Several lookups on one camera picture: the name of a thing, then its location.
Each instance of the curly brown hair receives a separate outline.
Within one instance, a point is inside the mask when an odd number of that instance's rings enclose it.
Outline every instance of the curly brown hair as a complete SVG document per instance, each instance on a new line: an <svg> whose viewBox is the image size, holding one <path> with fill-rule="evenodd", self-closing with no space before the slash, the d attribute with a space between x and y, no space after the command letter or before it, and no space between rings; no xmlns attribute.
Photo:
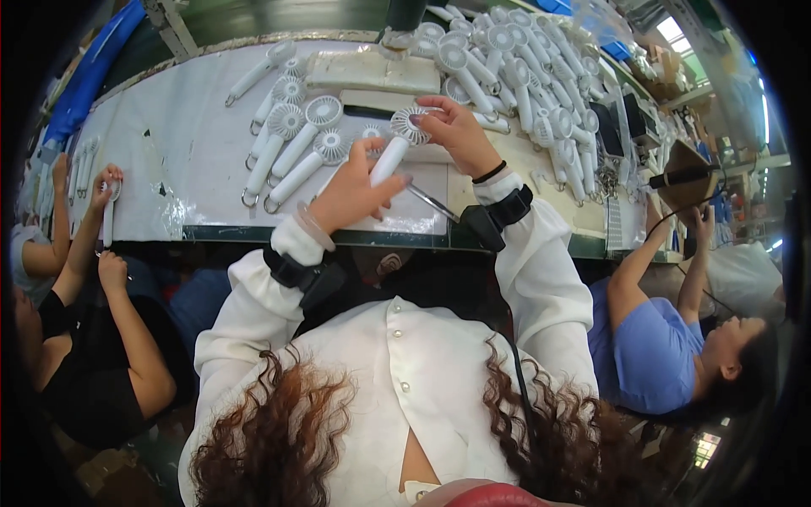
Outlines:
<svg viewBox="0 0 811 507"><path fill-rule="evenodd" d="M518 485L550 501L657 505L645 493L641 457L617 413L569 384L552 389L549 375L525 359L535 368L539 393L532 420L540 445L530 450L521 395L501 368L505 358L499 359L494 336L486 341L491 355L483 402ZM191 475L200 507L329 504L324 478L338 463L336 441L349 428L355 389L346 373L326 374L293 353L295 363L286 370L276 354L263 353L268 366L195 452Z"/></svg>

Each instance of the blue shirt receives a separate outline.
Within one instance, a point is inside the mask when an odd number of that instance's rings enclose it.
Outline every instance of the blue shirt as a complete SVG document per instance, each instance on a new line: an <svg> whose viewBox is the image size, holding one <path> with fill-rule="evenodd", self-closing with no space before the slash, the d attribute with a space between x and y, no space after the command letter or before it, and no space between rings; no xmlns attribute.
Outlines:
<svg viewBox="0 0 811 507"><path fill-rule="evenodd" d="M704 346L698 322L685 324L665 298L651 298L611 332L606 288L593 284L594 327L589 350L600 397L642 414L665 414L690 402L695 387L693 356Z"/></svg>

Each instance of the white blouse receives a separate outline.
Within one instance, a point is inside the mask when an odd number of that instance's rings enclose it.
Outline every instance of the white blouse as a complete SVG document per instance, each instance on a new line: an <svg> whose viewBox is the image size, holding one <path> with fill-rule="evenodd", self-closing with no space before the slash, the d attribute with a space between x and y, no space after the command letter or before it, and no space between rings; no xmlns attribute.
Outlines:
<svg viewBox="0 0 811 507"><path fill-rule="evenodd" d="M521 185L521 177L507 171L474 190L480 203L490 204ZM535 199L530 213L505 229L507 246L497 256L496 277L513 312L521 358L536 358L555 377L553 388L566 378L596 396L586 338L592 300L567 252L570 236L552 206ZM319 263L323 255L322 247L290 218L273 232L271 244L304 265ZM183 502L190 507L195 504L192 453L265 368L260 351L287 346L303 320L302 292L274 281L261 251L233 264L229 277L233 292L213 329L203 331L196 344L200 397L195 429L178 465ZM488 378L484 363L491 354L485 341L492 335L485 324L460 320L446 308L420 308L394 298L363 304L293 341L303 358L327 372L351 372L357 386L349 405L350 427L338 442L339 464L325 479L330 505L413 503L398 491L409 428L441 483L463 478L517 482L490 433L490 415L482 403ZM492 344L518 391L509 344L500 335ZM291 365L292 356L280 352L282 364ZM526 379L532 378L532 367L522 369Z"/></svg>

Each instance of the black shirt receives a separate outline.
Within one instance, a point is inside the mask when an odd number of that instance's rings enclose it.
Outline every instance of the black shirt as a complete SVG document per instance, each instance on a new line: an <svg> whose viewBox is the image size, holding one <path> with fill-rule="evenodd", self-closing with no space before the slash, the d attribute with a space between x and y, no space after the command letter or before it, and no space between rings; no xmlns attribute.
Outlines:
<svg viewBox="0 0 811 507"><path fill-rule="evenodd" d="M188 403L195 374L166 310L146 296L131 298L163 354L177 385L172 410ZM39 307L45 340L71 332L73 345L42 390L46 408L73 440L94 449L115 448L152 426L132 389L127 352L109 307L65 307L52 290Z"/></svg>

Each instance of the dark hair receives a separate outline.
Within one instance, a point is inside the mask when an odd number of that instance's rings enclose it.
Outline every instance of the dark hair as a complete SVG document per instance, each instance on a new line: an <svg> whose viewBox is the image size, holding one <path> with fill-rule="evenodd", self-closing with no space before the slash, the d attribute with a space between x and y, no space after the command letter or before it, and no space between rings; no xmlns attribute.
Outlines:
<svg viewBox="0 0 811 507"><path fill-rule="evenodd" d="M618 414L569 385L553 390L535 362L532 383L539 396L533 420L543 444L530 452L521 395L502 371L504 358L499 360L491 340L483 403L521 488L580 505L660 505L644 494L650 483L643 479L642 458ZM191 476L200 507L329 504L324 479L338 463L336 443L350 424L350 378L326 375L298 355L283 370L275 354L264 355L268 366L242 403L217 420L208 441L193 454ZM329 403L332 397L336 400Z"/></svg>
<svg viewBox="0 0 811 507"><path fill-rule="evenodd" d="M697 426L748 414L775 390L776 347L774 328L766 324L740 350L740 373L734 380L726 380L718 372L701 399L666 414L639 416L658 423Z"/></svg>

